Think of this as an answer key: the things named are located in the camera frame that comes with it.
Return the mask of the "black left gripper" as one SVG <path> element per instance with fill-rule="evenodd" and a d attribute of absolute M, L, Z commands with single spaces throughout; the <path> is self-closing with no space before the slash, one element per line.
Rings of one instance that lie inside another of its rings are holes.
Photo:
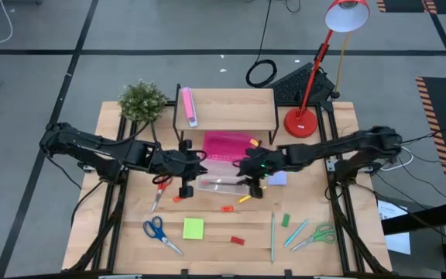
<path fill-rule="evenodd" d="M 186 186 L 188 181 L 194 181 L 196 177 L 206 174 L 208 169 L 201 163 L 207 158 L 203 150 L 190 150 L 191 139 L 183 139 L 179 142 L 178 150 L 158 150 L 150 164 L 149 172 L 155 174 L 152 179 L 154 184 L 162 184 L 172 177 L 180 177 L 183 186 L 179 188 L 180 198 L 192 198 L 194 188 Z"/>

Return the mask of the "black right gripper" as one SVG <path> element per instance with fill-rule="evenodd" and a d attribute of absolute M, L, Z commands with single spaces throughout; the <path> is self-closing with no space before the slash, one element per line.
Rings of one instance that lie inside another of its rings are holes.
<path fill-rule="evenodd" d="M 285 155 L 278 150 L 260 149 L 262 141 L 251 138 L 246 158 L 238 162 L 238 176 L 264 178 L 281 171 L 285 165 Z M 259 179 L 249 180 L 249 194 L 253 198 L 263 198 Z"/>

